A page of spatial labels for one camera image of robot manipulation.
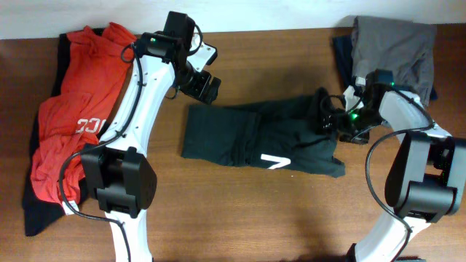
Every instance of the gray cloth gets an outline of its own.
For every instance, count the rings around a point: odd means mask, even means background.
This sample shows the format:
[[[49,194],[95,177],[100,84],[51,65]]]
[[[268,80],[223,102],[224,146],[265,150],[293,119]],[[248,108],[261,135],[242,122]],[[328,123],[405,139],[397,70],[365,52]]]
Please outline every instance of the gray cloth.
[[[427,106],[434,81],[433,46],[437,28],[378,17],[355,18],[352,75],[376,69],[393,72],[397,84],[412,86]]]

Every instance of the table surface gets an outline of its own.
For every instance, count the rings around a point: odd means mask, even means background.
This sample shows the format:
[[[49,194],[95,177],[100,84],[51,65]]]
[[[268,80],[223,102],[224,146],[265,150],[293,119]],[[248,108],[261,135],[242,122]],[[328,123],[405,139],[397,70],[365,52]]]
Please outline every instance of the table surface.
[[[342,92],[331,37],[350,28],[207,33],[217,60],[208,68],[222,80],[217,106]],[[39,104],[50,96],[57,39],[0,41],[0,261],[112,261],[106,223],[61,218],[36,237],[24,236],[21,198],[30,164],[28,141]],[[428,111],[453,136],[466,137],[466,25],[440,25],[434,50],[439,99]],[[382,213],[364,176],[370,145],[339,143],[335,157],[346,175],[334,179],[289,170],[222,167],[180,157],[187,106],[165,100],[149,142],[158,176],[148,211],[149,248],[156,261],[321,261],[342,255]],[[371,142],[388,133],[382,127]],[[372,161],[374,187],[383,196],[398,150],[391,139]],[[102,215],[95,200],[82,210]],[[404,255],[429,262],[464,261],[466,204],[455,216],[423,231]]]

